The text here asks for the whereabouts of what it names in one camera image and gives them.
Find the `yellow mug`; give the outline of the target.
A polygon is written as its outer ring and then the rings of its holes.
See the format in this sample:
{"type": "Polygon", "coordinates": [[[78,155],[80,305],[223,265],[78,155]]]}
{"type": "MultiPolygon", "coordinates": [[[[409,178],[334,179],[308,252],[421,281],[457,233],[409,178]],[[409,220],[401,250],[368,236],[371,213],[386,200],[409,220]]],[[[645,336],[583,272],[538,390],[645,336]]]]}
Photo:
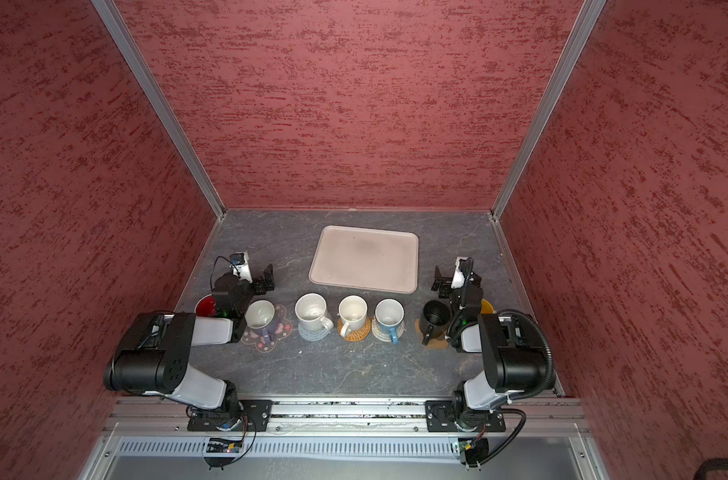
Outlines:
{"type": "Polygon", "coordinates": [[[481,301],[481,313],[482,314],[494,314],[495,313],[494,307],[486,299],[483,299],[481,301]]]}

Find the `white mug red inside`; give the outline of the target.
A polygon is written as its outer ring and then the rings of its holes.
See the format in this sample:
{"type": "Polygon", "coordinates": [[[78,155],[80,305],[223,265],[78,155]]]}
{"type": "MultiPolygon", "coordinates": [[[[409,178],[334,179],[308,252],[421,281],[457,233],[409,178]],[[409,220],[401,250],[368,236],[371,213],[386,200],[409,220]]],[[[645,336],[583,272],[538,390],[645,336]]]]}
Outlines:
{"type": "Polygon", "coordinates": [[[217,316],[216,302],[212,295],[202,297],[195,306],[195,313],[200,317],[214,318],[217,316]]]}

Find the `white mug purple band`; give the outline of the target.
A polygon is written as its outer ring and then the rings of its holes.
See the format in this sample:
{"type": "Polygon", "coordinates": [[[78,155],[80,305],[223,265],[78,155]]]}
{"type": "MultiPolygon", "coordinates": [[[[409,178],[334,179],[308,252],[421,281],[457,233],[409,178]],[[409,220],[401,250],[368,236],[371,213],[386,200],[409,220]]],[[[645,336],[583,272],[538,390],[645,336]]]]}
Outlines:
{"type": "Polygon", "coordinates": [[[258,300],[251,303],[246,311],[247,327],[254,333],[263,345],[270,344],[278,329],[275,306],[268,300],[258,300]]]}

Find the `black mug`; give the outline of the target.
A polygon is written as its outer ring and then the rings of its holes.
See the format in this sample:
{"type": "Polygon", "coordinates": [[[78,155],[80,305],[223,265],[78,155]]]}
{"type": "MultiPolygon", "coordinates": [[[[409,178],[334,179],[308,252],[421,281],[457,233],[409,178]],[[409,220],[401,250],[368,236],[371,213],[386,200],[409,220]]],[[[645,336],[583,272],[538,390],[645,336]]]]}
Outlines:
{"type": "Polygon", "coordinates": [[[451,319],[451,311],[446,304],[439,300],[427,302],[419,321],[422,345],[427,346],[431,340],[443,338],[451,319]]]}

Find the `brown paw coaster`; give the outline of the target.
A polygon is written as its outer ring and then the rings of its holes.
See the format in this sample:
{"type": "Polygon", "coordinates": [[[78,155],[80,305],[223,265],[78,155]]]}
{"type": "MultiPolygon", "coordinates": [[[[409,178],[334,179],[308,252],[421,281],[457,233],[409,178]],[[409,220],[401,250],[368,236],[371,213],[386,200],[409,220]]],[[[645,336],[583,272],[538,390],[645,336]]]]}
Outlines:
{"type": "Polygon", "coordinates": [[[449,347],[448,342],[445,339],[445,336],[441,334],[437,338],[431,338],[426,345],[422,344],[422,339],[424,335],[422,334],[420,330],[420,320],[416,319],[414,321],[414,331],[418,335],[419,345],[424,347],[428,350],[440,350],[440,349],[446,349],[449,347]]]}

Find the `pink flower coaster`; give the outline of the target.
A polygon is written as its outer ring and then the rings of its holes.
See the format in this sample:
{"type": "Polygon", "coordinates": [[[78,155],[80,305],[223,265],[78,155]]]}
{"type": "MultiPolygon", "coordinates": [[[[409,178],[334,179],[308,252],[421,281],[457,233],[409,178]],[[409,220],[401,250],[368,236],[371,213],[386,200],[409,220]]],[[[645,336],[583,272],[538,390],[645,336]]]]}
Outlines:
{"type": "Polygon", "coordinates": [[[295,327],[287,318],[286,308],[282,305],[274,306],[276,311],[276,318],[278,320],[278,329],[275,333],[274,340],[268,345],[263,345],[258,337],[254,333],[252,333],[251,330],[247,327],[246,323],[246,328],[241,336],[241,342],[243,344],[255,347],[256,350],[260,353],[268,353],[274,350],[281,340],[288,338],[294,332],[295,327]]]}

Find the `light blue mug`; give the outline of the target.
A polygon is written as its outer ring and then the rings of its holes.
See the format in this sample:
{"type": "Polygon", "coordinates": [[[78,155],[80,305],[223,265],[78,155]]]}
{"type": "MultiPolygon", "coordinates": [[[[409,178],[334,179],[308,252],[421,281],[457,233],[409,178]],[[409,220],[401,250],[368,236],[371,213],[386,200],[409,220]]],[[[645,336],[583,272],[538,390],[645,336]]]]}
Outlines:
{"type": "Polygon", "coordinates": [[[395,335],[396,327],[403,322],[405,311],[402,304],[395,299],[381,300],[375,308],[375,319],[391,331],[393,341],[399,343],[395,335]]]}

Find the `grey round coaster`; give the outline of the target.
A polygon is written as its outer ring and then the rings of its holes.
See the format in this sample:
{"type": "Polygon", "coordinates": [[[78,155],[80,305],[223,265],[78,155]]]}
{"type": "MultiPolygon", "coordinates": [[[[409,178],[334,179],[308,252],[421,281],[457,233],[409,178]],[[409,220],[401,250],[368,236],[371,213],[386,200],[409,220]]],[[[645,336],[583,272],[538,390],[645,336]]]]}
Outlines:
{"type": "Polygon", "coordinates": [[[304,324],[300,324],[298,326],[298,333],[300,337],[306,341],[319,342],[325,339],[330,334],[330,331],[324,327],[322,327],[320,330],[311,331],[308,330],[304,324]]]}

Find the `beige woven spiral coaster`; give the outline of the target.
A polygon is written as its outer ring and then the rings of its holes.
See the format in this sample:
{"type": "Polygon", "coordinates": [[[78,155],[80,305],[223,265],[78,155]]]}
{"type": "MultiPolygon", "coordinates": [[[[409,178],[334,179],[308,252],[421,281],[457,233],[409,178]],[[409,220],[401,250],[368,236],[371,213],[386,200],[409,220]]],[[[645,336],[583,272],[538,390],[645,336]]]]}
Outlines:
{"type": "MultiPolygon", "coordinates": [[[[398,339],[401,339],[401,337],[404,335],[405,332],[405,324],[404,322],[401,322],[395,330],[395,335],[398,339]]],[[[372,322],[372,334],[375,336],[376,339],[378,339],[381,342],[385,343],[397,343],[393,341],[393,336],[391,335],[391,331],[383,326],[377,319],[374,319],[372,322]]]]}

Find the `brown woven rattan coaster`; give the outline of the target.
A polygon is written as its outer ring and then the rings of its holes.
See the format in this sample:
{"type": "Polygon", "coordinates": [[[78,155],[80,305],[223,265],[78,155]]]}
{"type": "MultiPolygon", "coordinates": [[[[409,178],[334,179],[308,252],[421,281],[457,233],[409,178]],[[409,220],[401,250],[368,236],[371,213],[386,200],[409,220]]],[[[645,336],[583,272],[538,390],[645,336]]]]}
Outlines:
{"type": "Polygon", "coordinates": [[[344,334],[344,322],[341,319],[337,320],[337,330],[340,336],[348,342],[359,342],[364,340],[372,330],[372,318],[367,318],[363,326],[358,330],[347,330],[344,334]]]}

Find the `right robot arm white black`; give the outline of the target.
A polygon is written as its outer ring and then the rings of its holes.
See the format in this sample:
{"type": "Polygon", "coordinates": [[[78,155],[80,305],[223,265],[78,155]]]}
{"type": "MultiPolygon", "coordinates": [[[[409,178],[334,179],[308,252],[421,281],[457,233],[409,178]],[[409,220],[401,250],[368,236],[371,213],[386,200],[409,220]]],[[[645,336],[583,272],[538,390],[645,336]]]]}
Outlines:
{"type": "Polygon", "coordinates": [[[452,400],[439,405],[442,414],[428,408],[461,431],[485,426],[503,406],[555,386],[553,353],[539,324],[516,309],[485,313],[473,265],[472,258],[460,257],[452,275],[434,271],[431,289],[438,299],[425,304],[420,319],[423,345],[442,338],[456,351],[482,358],[482,372],[458,384],[452,400]]]}

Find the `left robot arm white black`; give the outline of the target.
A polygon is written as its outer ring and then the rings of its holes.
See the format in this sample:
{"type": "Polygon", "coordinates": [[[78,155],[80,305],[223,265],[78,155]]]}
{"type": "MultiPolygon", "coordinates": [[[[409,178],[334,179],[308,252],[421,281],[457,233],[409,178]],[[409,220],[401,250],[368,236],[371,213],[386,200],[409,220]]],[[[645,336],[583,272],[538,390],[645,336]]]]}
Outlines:
{"type": "Polygon", "coordinates": [[[225,315],[207,317],[171,311],[138,315],[105,369],[103,383],[107,390],[158,396],[184,404],[191,431],[231,431],[246,425],[248,415],[234,384],[189,364],[194,346],[239,342],[253,298],[275,289],[272,265],[255,277],[249,272],[244,252],[231,255],[227,261],[231,271],[211,284],[215,310],[225,315]]]}

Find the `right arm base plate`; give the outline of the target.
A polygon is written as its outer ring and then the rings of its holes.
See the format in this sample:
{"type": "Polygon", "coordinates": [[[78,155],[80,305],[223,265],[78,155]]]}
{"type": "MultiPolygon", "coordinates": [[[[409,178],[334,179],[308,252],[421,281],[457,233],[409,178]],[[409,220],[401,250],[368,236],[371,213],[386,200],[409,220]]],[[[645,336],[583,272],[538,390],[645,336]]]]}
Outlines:
{"type": "Polygon", "coordinates": [[[427,429],[432,433],[480,433],[482,430],[502,433],[506,430],[500,413],[466,409],[450,400],[429,400],[424,406],[427,429]]]}

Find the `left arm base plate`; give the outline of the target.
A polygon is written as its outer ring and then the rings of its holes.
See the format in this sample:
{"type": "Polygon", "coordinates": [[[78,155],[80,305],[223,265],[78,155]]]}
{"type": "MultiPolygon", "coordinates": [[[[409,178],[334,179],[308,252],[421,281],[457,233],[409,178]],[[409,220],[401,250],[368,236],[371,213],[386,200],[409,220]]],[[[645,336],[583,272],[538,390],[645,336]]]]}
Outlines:
{"type": "Polygon", "coordinates": [[[187,430],[189,432],[215,432],[230,434],[244,430],[264,432],[271,416],[273,402],[263,399],[237,400],[235,407],[204,410],[189,406],[187,430]]]}

